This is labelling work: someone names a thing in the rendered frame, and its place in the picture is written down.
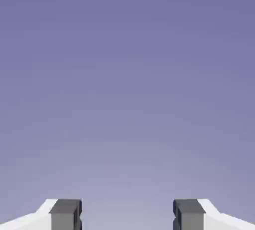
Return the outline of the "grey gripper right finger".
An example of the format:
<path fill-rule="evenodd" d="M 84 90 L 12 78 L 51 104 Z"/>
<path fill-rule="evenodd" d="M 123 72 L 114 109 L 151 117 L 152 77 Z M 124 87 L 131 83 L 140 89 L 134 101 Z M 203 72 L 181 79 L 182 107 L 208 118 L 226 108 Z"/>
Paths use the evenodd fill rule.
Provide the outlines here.
<path fill-rule="evenodd" d="M 221 213 L 209 199 L 175 199 L 173 230 L 255 230 L 255 224 Z"/>

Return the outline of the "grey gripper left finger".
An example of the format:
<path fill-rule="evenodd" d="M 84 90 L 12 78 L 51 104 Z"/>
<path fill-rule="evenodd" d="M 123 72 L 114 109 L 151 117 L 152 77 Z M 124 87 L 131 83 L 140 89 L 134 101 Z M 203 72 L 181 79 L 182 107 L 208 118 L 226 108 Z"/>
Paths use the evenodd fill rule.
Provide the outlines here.
<path fill-rule="evenodd" d="M 81 199 L 46 199 L 33 213 L 0 224 L 0 230 L 82 230 Z"/>

